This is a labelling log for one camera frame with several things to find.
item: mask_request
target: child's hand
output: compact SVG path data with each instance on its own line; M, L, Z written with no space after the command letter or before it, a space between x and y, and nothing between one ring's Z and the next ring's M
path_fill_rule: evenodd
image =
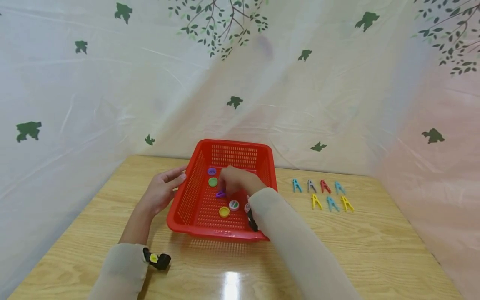
M183 173L186 168L187 166L182 166L153 176L137 206L154 215L164 210L177 193L173 189L181 185L187 178Z
M218 182L219 189L225 189L227 196L231 196L233 193L242 189L245 190L249 196L252 196L259 190L266 188L266 185L257 175L232 166L221 170Z

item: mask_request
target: clothespin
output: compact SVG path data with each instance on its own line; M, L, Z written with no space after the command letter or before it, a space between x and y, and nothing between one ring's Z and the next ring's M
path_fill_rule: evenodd
M353 209L353 206L350 204L350 202L348 202L348 199L345 196L342 196L342 203L343 203L343 209L345 211L347 211L348 209L350 209L352 212L355 211Z
M335 201L333 201L332 197L330 196L327 196L327 203L328 203L328 209L330 211L332 211L332 206L336 209L336 211L340 211L340 209L338 209L338 206L336 205Z
M347 194L345 192L345 190L343 189L342 185L340 184L340 182L338 182L338 181L335 181L335 191L336 191L337 195L338 195L338 191L341 191L344 195Z
M313 186L313 182L310 179L308 179L307 185L308 185L307 192L310 192L310 188L312 188L314 192L317 192L317 189Z
M300 185L299 185L299 182L294 178L294 179L293 179L293 192L295 192L295 189L296 189L296 188L299 189L300 192L301 192L301 187L300 187Z
M320 207L321 210L324 209L324 207L322 206L322 204L320 203L320 201L318 201L317 195L312 194L312 209L315 208L315 203L318 203L318 206Z
M215 197L217 198L223 198L223 197L226 197L227 194L225 194L225 191L224 190L221 190L219 191L218 193L215 194Z
M322 187L322 194L324 193L324 190L327 190L327 192L329 194L332 193L332 191L330 190L330 188L328 187L328 185L325 183L325 180L320 180L320 186Z

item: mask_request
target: wrist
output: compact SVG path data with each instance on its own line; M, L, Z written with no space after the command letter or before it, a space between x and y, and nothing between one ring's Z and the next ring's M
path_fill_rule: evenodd
M132 216L140 217L142 219L152 219L155 217L155 209L150 205L140 201L137 206L133 209Z
M260 178L258 178L257 175L251 173L251 176L249 180L246 182L244 189L246 190L249 196L252 196L259 190L262 190L266 187L267 186L260 180Z

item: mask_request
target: blue clothespin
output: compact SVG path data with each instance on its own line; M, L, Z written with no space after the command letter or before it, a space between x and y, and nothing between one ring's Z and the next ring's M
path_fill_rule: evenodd
M340 182L338 182L338 181L335 181L335 191L336 191L337 195L338 195L338 191L341 191L344 195L347 194L345 192L345 190L343 189L342 185L340 184Z
M295 189L298 188L301 192L301 187L299 185L299 182L294 178L293 179L293 192L295 192Z
M336 205L335 201L333 201L332 197L330 196L327 196L327 203L328 203L328 209L330 211L332 211L332 206L336 209L336 211L340 211L340 209L338 209L338 206Z
M219 191L218 193L215 194L215 197L217 198L223 198L223 197L226 197L227 194L225 194L225 191L224 190L221 190Z

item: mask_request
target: beige sleeve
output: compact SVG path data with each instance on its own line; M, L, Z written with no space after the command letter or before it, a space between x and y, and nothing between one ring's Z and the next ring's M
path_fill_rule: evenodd
M253 218L273 243L307 300L362 299L336 258L272 188L249 199Z
M136 300L148 264L140 244L117 244L110 249L89 300Z

